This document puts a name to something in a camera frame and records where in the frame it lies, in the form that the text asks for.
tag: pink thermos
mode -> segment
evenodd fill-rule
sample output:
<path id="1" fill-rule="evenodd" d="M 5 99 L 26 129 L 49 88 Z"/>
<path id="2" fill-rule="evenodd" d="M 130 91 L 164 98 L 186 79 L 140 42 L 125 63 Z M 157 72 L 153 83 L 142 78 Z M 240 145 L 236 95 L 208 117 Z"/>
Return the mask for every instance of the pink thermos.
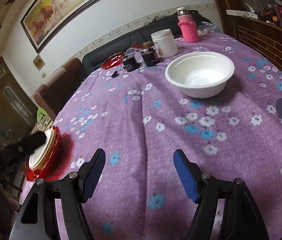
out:
<path id="1" fill-rule="evenodd" d="M 191 13 L 185 8 L 180 7 L 177 9 L 179 27 L 181 29 L 185 42 L 198 42 L 200 40 L 198 29 L 193 21 Z"/>

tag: brick pattern panel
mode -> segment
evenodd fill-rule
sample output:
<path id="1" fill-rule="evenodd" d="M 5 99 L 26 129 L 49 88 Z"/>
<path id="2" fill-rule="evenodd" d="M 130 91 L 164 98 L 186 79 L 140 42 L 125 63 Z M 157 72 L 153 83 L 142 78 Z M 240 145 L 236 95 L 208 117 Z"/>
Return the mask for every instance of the brick pattern panel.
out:
<path id="1" fill-rule="evenodd" d="M 238 31 L 240 42 L 262 54 L 282 71 L 282 44 L 240 25 Z"/>

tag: white plastic lid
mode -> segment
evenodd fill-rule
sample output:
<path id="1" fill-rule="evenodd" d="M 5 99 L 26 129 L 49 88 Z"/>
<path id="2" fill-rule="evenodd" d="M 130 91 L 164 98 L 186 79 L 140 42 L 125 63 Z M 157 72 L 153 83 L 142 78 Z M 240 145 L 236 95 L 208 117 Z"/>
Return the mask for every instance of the white plastic lid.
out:
<path id="1" fill-rule="evenodd" d="M 47 130 L 45 132 L 45 135 L 46 135 L 45 143 L 41 147 L 37 148 L 33 154 L 31 154 L 29 162 L 28 162 L 28 165 L 31 170 L 34 171 L 35 169 L 37 169 L 41 161 L 44 159 L 47 149 L 49 145 L 51 144 L 51 141 L 53 138 L 53 132 L 54 131 L 52 128 Z"/>

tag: red glass plate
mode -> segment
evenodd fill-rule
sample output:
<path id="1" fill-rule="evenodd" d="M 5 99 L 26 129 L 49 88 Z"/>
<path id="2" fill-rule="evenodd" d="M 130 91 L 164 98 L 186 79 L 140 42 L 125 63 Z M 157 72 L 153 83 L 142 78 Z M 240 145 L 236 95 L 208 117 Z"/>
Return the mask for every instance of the red glass plate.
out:
<path id="1" fill-rule="evenodd" d="M 124 54 L 122 52 L 116 53 L 113 56 L 109 57 L 105 62 L 103 62 L 101 68 L 108 69 L 119 66 L 123 57 Z"/>

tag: wooden cabinet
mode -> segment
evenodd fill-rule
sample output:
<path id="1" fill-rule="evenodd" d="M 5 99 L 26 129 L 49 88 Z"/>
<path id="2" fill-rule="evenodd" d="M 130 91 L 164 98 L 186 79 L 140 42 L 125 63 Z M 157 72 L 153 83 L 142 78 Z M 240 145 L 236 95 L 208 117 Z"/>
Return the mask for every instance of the wooden cabinet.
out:
<path id="1" fill-rule="evenodd" d="M 0 58 L 0 147 L 29 135 L 37 107 L 18 85 Z"/>

